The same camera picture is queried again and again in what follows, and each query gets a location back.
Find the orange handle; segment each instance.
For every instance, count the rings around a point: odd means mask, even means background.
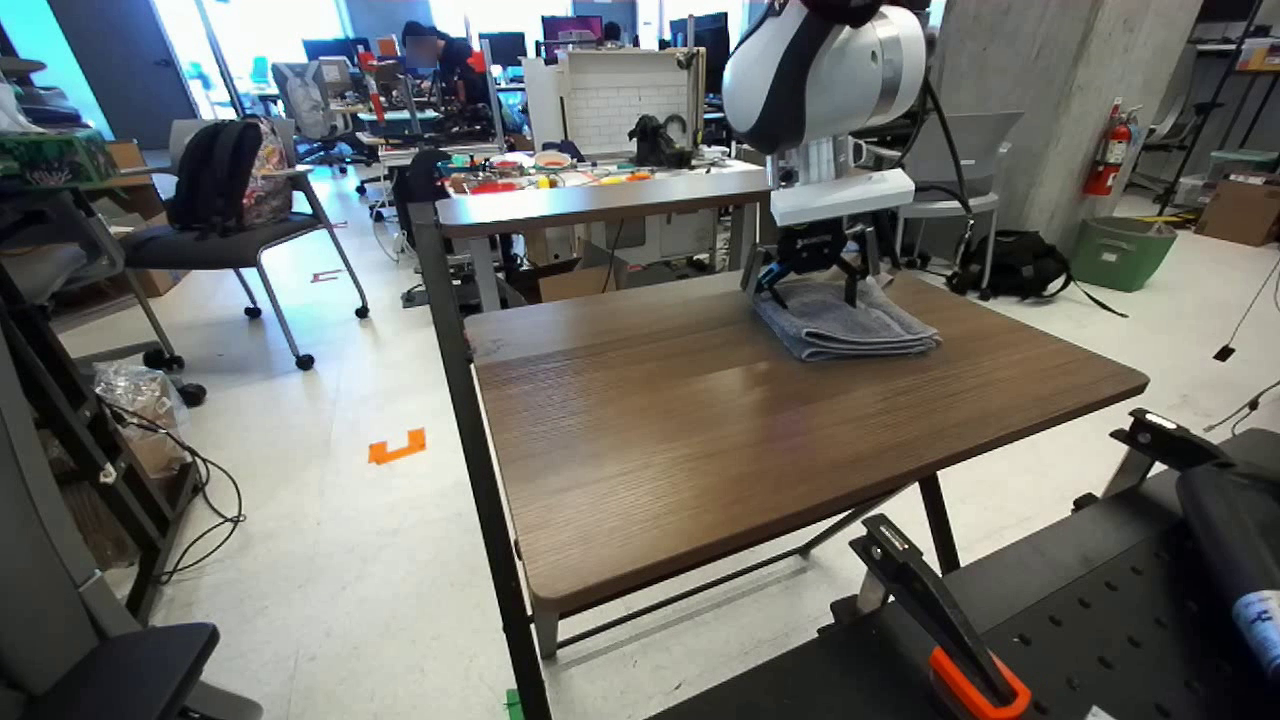
[[[978,686],[973,686],[973,681],[960,673],[960,663],[944,647],[928,653],[932,674],[951,693],[951,700],[965,706],[965,714],[1021,720],[1033,706],[1033,686],[1021,674],[1011,674],[1011,668],[1002,668],[1001,656],[990,656],[990,660],[996,660],[1002,683],[1011,686],[1008,703],[990,703]]]

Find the wooden table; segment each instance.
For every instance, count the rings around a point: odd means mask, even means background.
[[[541,233],[561,225],[606,225],[632,216],[697,212],[697,209],[754,209],[737,212],[737,244],[750,244],[759,233],[759,209],[766,198],[762,166],[729,172],[681,172],[642,183],[596,183],[596,186],[550,186],[550,193],[501,193],[501,196],[454,196],[435,205],[435,229],[470,255],[481,306],[495,312],[501,293],[492,274],[489,237],[495,233]]]
[[[920,281],[893,294],[944,330],[939,352],[798,365],[731,274],[467,321],[543,656],[561,616],[914,479],[957,569],[939,466],[1147,383]]]

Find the black bag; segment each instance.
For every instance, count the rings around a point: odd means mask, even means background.
[[[986,244],[966,244],[946,274],[957,294],[985,287]],[[1039,233],[996,233],[990,285],[985,294],[1052,298],[1072,285],[1066,255]]]
[[[175,193],[166,198],[166,225],[197,237],[238,233],[244,186],[258,144],[258,123],[204,123],[178,156]]]

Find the trash bin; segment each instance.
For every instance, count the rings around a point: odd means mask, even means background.
[[[1072,274],[1082,285],[1134,293],[1157,274],[1172,239],[1177,233],[1158,218],[1139,218],[1139,216],[1082,218],[1072,252]]]

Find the person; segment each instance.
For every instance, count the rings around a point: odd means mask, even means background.
[[[454,38],[431,24],[409,20],[400,49],[416,60],[420,81],[445,84],[445,115],[467,115],[489,108],[482,54],[467,38]]]

